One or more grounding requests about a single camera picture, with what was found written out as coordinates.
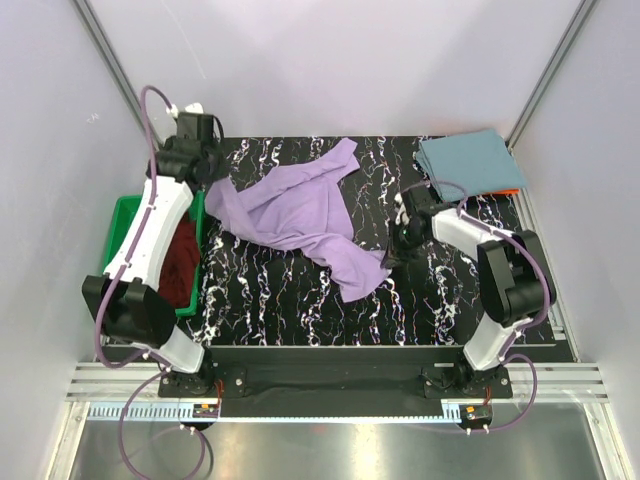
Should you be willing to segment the purple t shirt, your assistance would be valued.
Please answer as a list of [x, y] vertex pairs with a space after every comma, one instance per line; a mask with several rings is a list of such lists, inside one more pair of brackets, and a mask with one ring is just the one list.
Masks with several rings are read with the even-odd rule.
[[339, 181], [360, 168], [357, 143], [340, 140], [320, 158], [277, 166], [237, 191], [229, 178], [214, 182], [205, 210], [236, 237], [279, 251], [301, 251], [330, 270], [346, 303], [360, 300], [389, 276], [384, 252], [354, 243], [354, 229]]

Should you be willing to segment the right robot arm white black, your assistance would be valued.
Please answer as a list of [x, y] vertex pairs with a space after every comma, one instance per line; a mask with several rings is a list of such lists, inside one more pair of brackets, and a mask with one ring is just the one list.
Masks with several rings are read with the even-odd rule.
[[541, 323], [557, 298], [537, 234], [511, 232], [468, 215], [460, 204], [438, 203], [414, 185], [394, 198], [396, 216], [381, 266], [393, 269], [412, 259], [429, 241], [446, 244], [476, 263], [483, 317], [441, 388], [466, 396], [486, 389], [525, 330]]

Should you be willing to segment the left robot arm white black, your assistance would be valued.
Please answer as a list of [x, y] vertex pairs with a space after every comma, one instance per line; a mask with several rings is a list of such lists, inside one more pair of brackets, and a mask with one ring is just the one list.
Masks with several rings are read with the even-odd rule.
[[196, 396], [215, 386], [202, 347], [183, 333], [175, 308], [159, 293], [161, 271], [176, 230], [196, 199], [218, 177], [224, 132], [198, 103], [173, 110], [176, 133], [149, 162], [131, 225], [100, 275], [89, 275], [82, 295], [95, 321], [96, 347], [104, 337], [137, 348], [174, 371]]

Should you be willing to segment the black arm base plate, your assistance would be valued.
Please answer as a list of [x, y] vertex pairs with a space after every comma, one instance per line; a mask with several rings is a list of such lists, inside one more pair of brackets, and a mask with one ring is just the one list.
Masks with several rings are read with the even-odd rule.
[[251, 406], [351, 405], [416, 410], [424, 402], [463, 403], [513, 396], [507, 370], [484, 385], [441, 388], [459, 346], [211, 347], [200, 376], [173, 374], [161, 381], [167, 398], [220, 398]]

